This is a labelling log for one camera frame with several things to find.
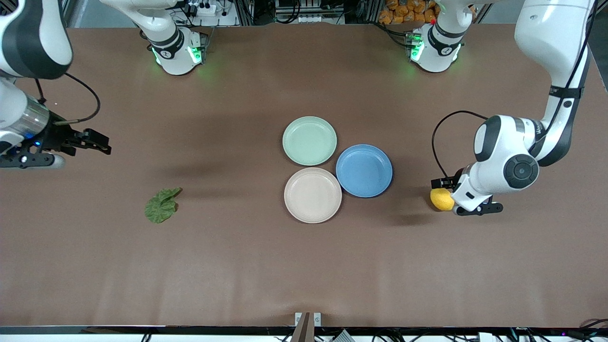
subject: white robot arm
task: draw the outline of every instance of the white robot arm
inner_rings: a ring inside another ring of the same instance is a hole
[[[183,75],[202,64],[207,35],[177,27],[166,10],[177,0],[101,0],[128,16],[152,45],[156,63],[171,75]]]
[[[44,151],[74,156],[76,148],[93,148],[110,154],[107,137],[71,129],[12,82],[15,77],[56,79],[71,63],[57,0],[20,0],[14,12],[0,16],[0,167],[63,166],[63,157]]]
[[[477,162],[442,182],[452,188],[456,214],[483,214],[491,196],[526,189],[536,181],[539,167],[552,165],[568,152],[590,63],[586,27],[595,5],[594,0],[525,1],[515,39],[551,77],[547,109],[541,120],[497,115],[479,127],[474,140]],[[431,57],[420,60],[432,61],[427,65],[438,65],[437,71],[451,63],[449,56],[434,56],[433,48],[426,52]]]
[[[469,6],[497,1],[499,0],[438,0],[441,13],[437,21],[413,31],[422,40],[413,42],[418,46],[409,50],[410,59],[426,71],[445,71],[458,58],[462,38],[473,22]]]

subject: yellow lemon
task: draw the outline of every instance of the yellow lemon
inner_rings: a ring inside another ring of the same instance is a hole
[[[430,191],[430,201],[441,211],[450,211],[454,207],[454,200],[450,197],[451,192],[439,188]]]

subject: green plate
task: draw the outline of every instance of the green plate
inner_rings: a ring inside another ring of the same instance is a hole
[[[287,126],[283,149],[294,162],[304,166],[319,165],[336,151],[338,138],[329,122],[315,116],[304,116]]]

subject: cable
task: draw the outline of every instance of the cable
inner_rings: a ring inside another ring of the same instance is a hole
[[[185,10],[184,10],[184,9],[183,9],[181,6],[179,6],[179,9],[182,11],[182,13],[183,13],[183,14],[184,14],[184,16],[186,17],[186,19],[188,19],[188,22],[190,23],[190,25],[191,25],[192,27],[194,27],[195,25],[192,23],[192,20],[190,20],[190,17],[188,16],[188,14],[186,14],[186,11],[185,11]]]
[[[338,17],[338,20],[336,20],[336,25],[338,25],[340,23],[340,19],[342,19],[342,16],[344,16],[344,11],[342,11],[342,14],[340,14],[340,16]]]
[[[418,336],[412,338],[412,340],[410,342],[416,342],[417,339],[421,338],[422,336],[428,335],[428,334],[430,334],[430,332],[429,333],[424,333],[422,335],[418,335]]]
[[[38,103],[40,103],[41,105],[44,105],[44,103],[46,102],[46,99],[44,98],[44,93],[42,92],[42,86],[40,85],[40,80],[34,79],[34,81],[36,81],[36,86],[38,87],[38,94],[40,95],[40,98],[38,99]]]
[[[608,318],[604,318],[604,319],[596,319],[593,322],[586,324],[582,327],[580,327],[579,329],[586,329],[586,328],[591,328],[593,326],[598,325],[599,323],[603,323],[603,322],[608,322]]]
[[[393,30],[389,30],[388,28],[386,28],[386,26],[377,23],[375,21],[366,21],[365,24],[373,24],[374,26],[376,26],[377,28],[383,30],[384,32],[388,33],[388,34],[392,34],[392,35],[396,35],[399,37],[405,37],[406,34],[403,32],[397,32],[397,31],[393,31]]]
[[[585,49],[587,48],[587,42],[589,41],[591,28],[593,27],[593,23],[595,22],[595,17],[597,16],[597,14],[598,14],[598,0],[595,0],[593,2],[593,13],[591,15],[591,20],[589,21],[589,27],[587,28],[587,32],[585,34],[585,40],[582,42],[581,51],[578,53],[578,58],[576,59],[574,68],[572,68],[572,73],[570,74],[570,77],[568,78],[568,82],[566,82],[566,86],[564,87],[566,89],[568,89],[568,87],[570,87],[570,84],[571,84],[572,80],[574,79],[574,75],[576,74],[576,70],[578,69],[578,67],[580,66],[580,64],[582,62],[582,55],[584,54]],[[563,101],[564,101],[564,98],[559,99],[558,105],[555,108],[555,112],[553,113],[553,116],[551,117],[551,121],[549,121],[549,125],[547,126],[545,133],[539,139],[537,139],[537,142],[544,140],[547,137],[547,134],[549,134],[549,129],[551,128],[551,126],[553,126],[553,123],[555,122],[555,118],[557,117],[557,115],[559,113],[559,109],[561,108]]]
[[[277,18],[276,18],[276,16],[275,16],[275,18],[274,18],[274,19],[275,19],[275,21],[276,21],[277,23],[281,23],[281,24],[291,24],[291,23],[293,23],[293,22],[294,22],[294,21],[295,21],[295,20],[296,20],[296,19],[297,19],[297,18],[300,16],[300,10],[302,9],[302,8],[301,8],[301,5],[300,5],[300,0],[293,0],[293,1],[294,1],[294,10],[293,10],[293,12],[291,12],[291,15],[289,16],[289,19],[287,19],[286,21],[280,21],[280,20],[279,20],[279,19],[277,19]]]
[[[152,340],[152,333],[147,332],[143,335],[141,342],[150,342],[150,340]]]
[[[71,124],[77,124],[80,122],[91,120],[93,117],[95,117],[95,115],[97,115],[97,113],[99,113],[100,109],[102,108],[102,101],[99,99],[99,96],[97,96],[97,93],[90,86],[88,86],[85,82],[82,82],[81,80],[77,79],[76,77],[72,76],[71,74],[68,74],[67,72],[65,73],[65,75],[68,76],[69,78],[71,78],[72,80],[75,80],[76,82],[80,83],[89,92],[91,92],[91,94],[93,94],[93,96],[95,97],[95,101],[97,102],[97,108],[95,109],[93,114],[91,114],[87,117],[84,117],[82,119],[76,119],[76,120],[58,121],[55,123],[55,125],[56,126],[71,125]]]
[[[397,32],[397,31],[392,31],[386,28],[386,26],[383,26],[380,23],[376,23],[375,21],[368,21],[367,24],[373,24],[374,26],[376,26],[377,28],[383,30],[384,32],[386,32],[390,39],[393,40],[395,42],[395,44],[402,46],[402,47],[416,47],[416,45],[414,44],[404,44],[400,41],[398,41],[397,39],[395,39],[395,37],[393,37],[393,35],[396,35],[398,37],[406,37],[407,35],[405,33],[402,32]]]
[[[493,5],[494,5],[493,3],[487,5],[488,7],[486,8],[485,12],[483,12],[482,17],[476,21],[477,24],[482,23],[482,21],[486,18],[486,15],[488,15],[488,12],[490,11],[490,9],[492,8]]]
[[[281,342],[285,342],[285,341],[287,341],[287,339],[288,339],[288,338],[289,338],[291,335],[293,335],[293,334],[294,334],[294,333],[289,333],[289,334],[287,334],[287,336],[285,336],[285,337],[284,337],[284,338],[281,340]]]
[[[437,123],[437,126],[435,126],[435,129],[433,130],[433,135],[432,135],[432,137],[431,137],[431,139],[430,139],[430,146],[431,146],[431,148],[433,149],[433,156],[435,157],[435,161],[437,162],[437,166],[439,167],[439,169],[441,169],[441,172],[443,173],[443,175],[445,176],[445,178],[446,178],[447,180],[449,179],[449,177],[448,177],[448,175],[447,175],[446,171],[443,169],[443,166],[441,166],[441,163],[439,162],[439,158],[437,158],[437,152],[435,151],[435,133],[437,133],[437,129],[439,128],[439,126],[440,126],[440,125],[441,125],[441,124],[442,124],[442,123],[443,123],[443,122],[444,122],[444,121],[445,121],[447,118],[449,118],[449,117],[451,117],[451,116],[453,116],[453,115],[456,115],[456,114],[458,114],[458,113],[466,113],[466,114],[470,114],[470,115],[473,115],[473,116],[477,116],[478,118],[483,119],[483,120],[488,120],[488,118],[487,118],[487,117],[485,117],[485,116],[483,116],[483,115],[479,115],[479,114],[474,113],[474,112],[472,112],[472,111],[468,111],[468,110],[459,110],[459,111],[455,111],[455,112],[453,112],[453,113],[450,113],[450,114],[446,115],[446,116],[445,116],[443,119],[441,119],[441,120],[439,121],[439,123]],[[450,182],[450,188],[451,188],[451,189],[453,189],[453,188],[454,188],[454,186],[455,186],[455,185],[454,185],[454,182],[453,182],[453,181],[451,181],[451,182]]]

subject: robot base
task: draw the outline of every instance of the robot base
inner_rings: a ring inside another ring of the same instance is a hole
[[[417,47],[409,49],[410,60],[418,64],[421,68],[429,72],[445,71],[458,58],[460,45],[452,51],[443,51],[445,55],[440,53],[428,42],[429,30],[431,24],[425,24],[419,29],[413,31],[414,35],[420,35],[422,40]]]
[[[203,64],[209,44],[207,35],[192,32],[186,27],[180,27],[179,30],[184,34],[185,43],[172,59],[164,59],[154,53],[156,63],[171,75],[187,74],[195,66]]]

